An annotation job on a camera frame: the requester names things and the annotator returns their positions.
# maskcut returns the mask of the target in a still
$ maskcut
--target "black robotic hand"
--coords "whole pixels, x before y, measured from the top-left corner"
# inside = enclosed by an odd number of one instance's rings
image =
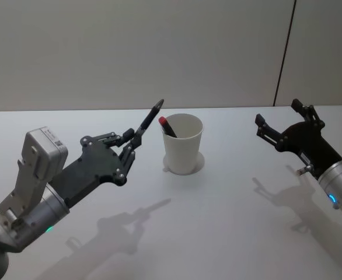
[[[258,114],[255,119],[258,125],[257,135],[272,144],[279,152],[295,153],[306,164],[303,172],[310,172],[318,179],[330,166],[341,161],[342,157],[322,137],[321,130],[325,123],[312,105],[304,106],[298,99],[294,99],[291,107],[305,121],[279,133]]]
[[[141,137],[162,107],[159,101],[135,132],[128,129],[122,136],[115,132],[96,137],[85,136],[80,140],[83,153],[49,183],[72,208],[95,188],[103,183],[122,186],[127,182],[127,174],[135,160],[135,149],[141,145]],[[111,147],[122,146],[120,155]]]

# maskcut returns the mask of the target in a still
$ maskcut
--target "white wall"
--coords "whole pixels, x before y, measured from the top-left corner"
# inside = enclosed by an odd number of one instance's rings
[[[298,0],[276,105],[342,104],[342,0]]]
[[[293,0],[0,0],[0,110],[270,106]]]

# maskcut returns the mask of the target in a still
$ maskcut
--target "white paper cup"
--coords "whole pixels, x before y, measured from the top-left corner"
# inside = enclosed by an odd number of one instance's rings
[[[189,114],[170,115],[166,119],[177,136],[174,138],[163,132],[168,168],[175,174],[189,174],[197,164],[203,123]]]

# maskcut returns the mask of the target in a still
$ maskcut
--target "tabletop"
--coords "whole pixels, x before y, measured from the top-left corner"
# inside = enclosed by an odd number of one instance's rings
[[[316,107],[342,156],[342,106]],[[14,188],[27,131],[49,126],[68,147],[85,135],[137,128],[147,110],[0,112],[0,202]],[[263,115],[283,131],[290,107],[162,110],[204,123],[199,168],[167,170],[162,133],[144,134],[123,187],[103,184],[20,254],[5,280],[342,280],[342,212],[291,153],[256,136]]]

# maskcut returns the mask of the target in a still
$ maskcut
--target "marker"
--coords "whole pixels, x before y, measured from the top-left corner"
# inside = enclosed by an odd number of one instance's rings
[[[150,123],[153,121],[155,116],[159,113],[159,110],[162,107],[164,101],[165,101],[164,99],[161,99],[160,101],[157,102],[157,104],[155,104],[153,106],[152,110],[149,112],[147,117],[144,119],[144,121],[140,125],[139,129],[137,130],[137,132],[140,132],[140,134],[142,135],[145,132],[145,130],[148,129]]]
[[[177,138],[174,130],[172,129],[171,125],[169,124],[169,122],[167,121],[165,117],[160,117],[158,121],[163,127],[163,130],[166,135]]]

